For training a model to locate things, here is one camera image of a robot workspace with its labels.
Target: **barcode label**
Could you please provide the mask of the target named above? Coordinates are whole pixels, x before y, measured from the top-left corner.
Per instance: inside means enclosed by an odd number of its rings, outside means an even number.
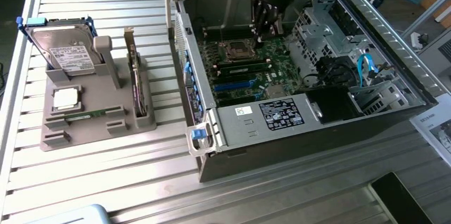
[[[50,48],[49,51],[65,72],[93,69],[93,63],[82,45]]]

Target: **blue pcie slot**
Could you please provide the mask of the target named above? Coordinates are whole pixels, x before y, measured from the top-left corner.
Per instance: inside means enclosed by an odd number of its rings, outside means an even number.
[[[217,84],[213,87],[214,91],[225,91],[225,90],[234,90],[234,89],[241,89],[241,88],[250,88],[253,86],[253,82],[256,81],[256,78],[249,81],[240,81],[234,83],[224,83],[224,84]]]

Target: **hard drive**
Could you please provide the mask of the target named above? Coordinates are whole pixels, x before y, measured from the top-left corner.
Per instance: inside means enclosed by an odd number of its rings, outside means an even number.
[[[17,19],[18,30],[26,35],[44,56],[49,69],[62,69],[76,76],[94,72],[93,65],[104,63],[93,49],[96,36],[89,17],[73,20],[29,18],[25,25]]]

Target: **gray plastic holder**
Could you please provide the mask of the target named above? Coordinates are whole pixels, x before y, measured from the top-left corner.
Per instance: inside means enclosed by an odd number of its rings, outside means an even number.
[[[69,143],[69,141],[69,135],[62,130],[46,133],[42,139],[42,143],[48,146],[64,146]]]
[[[94,64],[93,69],[94,73],[98,76],[110,76],[112,83],[114,85],[114,88],[120,88],[120,81],[118,81],[118,75],[117,75],[117,69],[114,66],[114,61],[110,56],[110,50],[112,50],[112,42],[110,37],[108,36],[96,36],[93,38],[93,49],[96,52],[98,52],[104,58],[102,64]],[[53,82],[56,86],[62,86],[70,81],[70,77],[65,74],[62,69],[54,69],[54,70],[46,70],[45,71],[48,78]]]
[[[70,77],[70,81],[56,86],[48,79],[45,87],[44,116],[41,127],[42,151],[56,150],[64,147],[90,143],[112,137],[121,137],[141,133],[156,128],[156,120],[149,91],[145,59],[141,58],[140,76],[142,82],[144,105],[146,116],[136,117],[133,109],[133,91],[130,84],[130,72],[128,60],[114,60],[114,68],[121,82],[121,88],[116,88],[110,76],[96,73]],[[78,101],[82,111],[52,115],[54,89],[78,86],[82,90]],[[80,113],[80,119],[66,121],[62,117],[72,118]]]
[[[106,122],[106,130],[112,135],[122,133],[126,130],[125,120],[120,119]]]

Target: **black cable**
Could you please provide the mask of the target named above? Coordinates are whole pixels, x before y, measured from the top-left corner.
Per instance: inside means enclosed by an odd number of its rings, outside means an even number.
[[[353,75],[353,79],[354,79],[354,84],[357,85],[358,84],[358,78],[357,78],[357,74],[354,73],[354,71],[352,70],[352,68],[349,66],[346,66],[345,64],[333,64],[332,67],[328,69],[328,71],[325,72],[325,74],[321,76],[318,75],[317,73],[309,73],[308,75],[305,75],[302,77],[302,80],[301,80],[301,84],[305,85],[304,83],[304,79],[306,77],[310,77],[310,76],[314,76],[318,78],[317,82],[312,85],[312,87],[316,87],[317,85],[320,85],[322,83],[322,80],[325,79],[325,77],[329,75],[329,73],[332,72],[333,68],[336,67],[344,67],[345,69],[348,69]]]
[[[2,63],[0,63],[0,89],[5,87],[5,78],[4,75],[8,73],[2,74]]]

